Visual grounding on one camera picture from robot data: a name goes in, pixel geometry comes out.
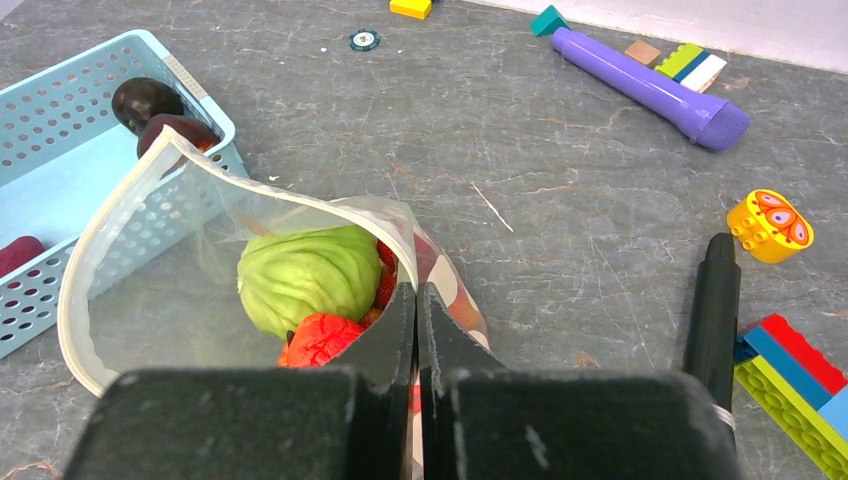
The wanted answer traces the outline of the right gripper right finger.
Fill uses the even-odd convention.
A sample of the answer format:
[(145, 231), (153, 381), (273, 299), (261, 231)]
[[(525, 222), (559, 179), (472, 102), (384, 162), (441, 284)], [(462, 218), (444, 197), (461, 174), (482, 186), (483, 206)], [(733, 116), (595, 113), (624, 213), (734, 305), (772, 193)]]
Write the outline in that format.
[(472, 371), (505, 367), (451, 316), (431, 282), (417, 294), (423, 470), (426, 479), (458, 479), (465, 464), (453, 382)]

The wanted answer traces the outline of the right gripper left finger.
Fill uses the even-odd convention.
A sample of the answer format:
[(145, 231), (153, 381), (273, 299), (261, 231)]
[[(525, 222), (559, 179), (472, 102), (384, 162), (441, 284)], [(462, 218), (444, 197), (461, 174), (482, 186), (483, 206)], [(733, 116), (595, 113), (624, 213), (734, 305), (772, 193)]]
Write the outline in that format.
[(344, 479), (411, 477), (415, 315), (414, 288), (402, 282), (378, 321), (330, 363), (354, 381)]

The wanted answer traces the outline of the red pomegranate toy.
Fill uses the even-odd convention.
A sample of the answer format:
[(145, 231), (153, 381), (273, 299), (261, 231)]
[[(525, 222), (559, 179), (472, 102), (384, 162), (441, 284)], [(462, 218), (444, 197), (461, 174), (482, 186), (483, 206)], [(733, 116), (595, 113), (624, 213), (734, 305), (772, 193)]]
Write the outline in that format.
[(304, 318), (297, 328), (289, 331), (278, 367), (319, 367), (347, 349), (365, 328), (347, 318), (317, 313)]

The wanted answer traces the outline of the green cabbage toy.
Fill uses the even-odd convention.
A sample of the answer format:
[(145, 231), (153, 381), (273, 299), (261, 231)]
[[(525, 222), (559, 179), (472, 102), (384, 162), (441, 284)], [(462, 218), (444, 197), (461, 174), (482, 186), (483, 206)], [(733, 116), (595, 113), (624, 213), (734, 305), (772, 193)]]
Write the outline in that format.
[(357, 225), (258, 236), (237, 263), (237, 292), (260, 332), (285, 339), (316, 313), (360, 319), (381, 270), (376, 238)]

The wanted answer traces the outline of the clear polka dot zip bag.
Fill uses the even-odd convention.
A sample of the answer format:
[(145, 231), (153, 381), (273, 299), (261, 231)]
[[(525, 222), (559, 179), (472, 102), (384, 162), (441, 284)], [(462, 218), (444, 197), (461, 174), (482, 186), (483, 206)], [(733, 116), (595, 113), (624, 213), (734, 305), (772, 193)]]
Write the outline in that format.
[[(278, 367), (286, 338), (248, 318), (236, 267), (255, 237), (349, 225), (396, 256), (396, 287), (408, 282), (416, 294), (418, 340), (425, 281), (415, 235), (450, 257), (408, 205), (270, 187), (164, 130), (85, 229), (64, 274), (62, 355), (99, 399), (67, 477), (344, 479), (354, 381), (330, 363), (346, 349), (323, 366)], [(416, 353), (409, 479), (426, 479)]]

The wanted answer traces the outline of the dark red apple toy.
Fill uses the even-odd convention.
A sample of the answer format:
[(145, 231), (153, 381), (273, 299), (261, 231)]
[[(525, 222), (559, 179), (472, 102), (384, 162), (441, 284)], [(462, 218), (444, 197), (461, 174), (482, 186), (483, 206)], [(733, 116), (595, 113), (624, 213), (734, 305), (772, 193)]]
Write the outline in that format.
[(175, 130), (201, 152), (208, 151), (221, 141), (221, 138), (200, 120), (182, 115), (162, 113), (153, 116), (139, 135), (136, 148), (138, 158), (146, 153), (165, 126)]

